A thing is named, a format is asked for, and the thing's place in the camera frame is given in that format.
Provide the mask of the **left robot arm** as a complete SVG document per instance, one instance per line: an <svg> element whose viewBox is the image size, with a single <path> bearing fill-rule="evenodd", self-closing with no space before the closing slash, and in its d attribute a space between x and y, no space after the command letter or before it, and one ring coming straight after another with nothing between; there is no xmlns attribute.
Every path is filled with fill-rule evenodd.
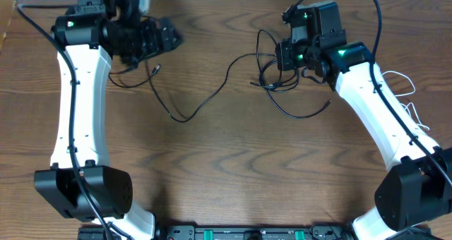
<svg viewBox="0 0 452 240"><path fill-rule="evenodd" d="M105 134L112 59L135 67L170 52L181 37L167 18L148 18L149 0L78 0L49 34L61 74L59 127L50 167L36 191L62 216L102 225L98 239L154 239L155 217L133 199L131 177L110 165Z"/></svg>

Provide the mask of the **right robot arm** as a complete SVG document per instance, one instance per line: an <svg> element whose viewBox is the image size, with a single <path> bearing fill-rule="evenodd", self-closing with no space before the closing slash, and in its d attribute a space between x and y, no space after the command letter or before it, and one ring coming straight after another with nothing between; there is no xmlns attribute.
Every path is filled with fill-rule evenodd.
<svg viewBox="0 0 452 240"><path fill-rule="evenodd" d="M362 42L349 43L334 1L289 7L291 35L275 53L281 71L311 69L354 110L387 174L374 207L352 223L356 239L422 236L419 225L451 212L451 151L429 137L387 85Z"/></svg>

